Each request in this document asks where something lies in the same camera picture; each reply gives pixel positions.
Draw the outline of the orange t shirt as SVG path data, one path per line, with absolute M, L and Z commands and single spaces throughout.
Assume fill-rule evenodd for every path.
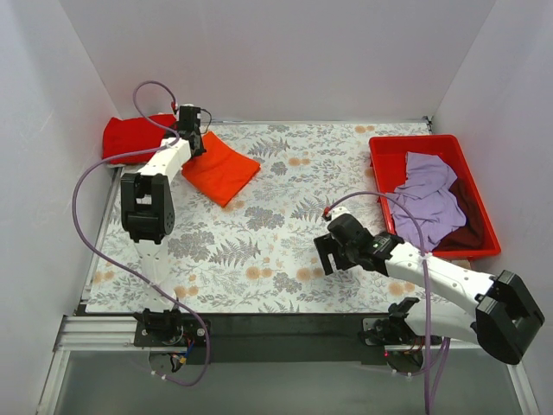
M 206 152 L 182 165 L 182 176 L 208 199 L 225 207 L 257 174 L 261 164 L 233 150 L 216 134 L 203 136 Z

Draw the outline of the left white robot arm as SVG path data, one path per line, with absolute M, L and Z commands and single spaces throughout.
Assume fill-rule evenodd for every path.
M 175 225 L 170 183 L 181 166 L 205 152 L 200 134 L 201 109 L 182 105 L 176 124 L 157 151 L 136 173 L 121 177 L 121 222 L 137 250 L 141 274 L 148 279 L 146 305 L 137 315 L 144 332 L 165 346 L 180 345 L 185 329 L 174 305 L 176 294 L 168 281 L 168 240 Z

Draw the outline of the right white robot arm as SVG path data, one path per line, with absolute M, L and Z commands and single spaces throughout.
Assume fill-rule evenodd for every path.
M 544 324 L 543 312 L 514 272 L 495 276 L 422 255 L 397 235 L 371 234 L 343 207 L 323 218 L 327 234 L 314 243 L 327 275 L 359 266 L 446 299 L 437 306 L 414 297 L 392 304 L 384 326 L 393 342 L 407 344 L 425 334 L 449 337 L 478 344 L 496 360 L 517 365 Z

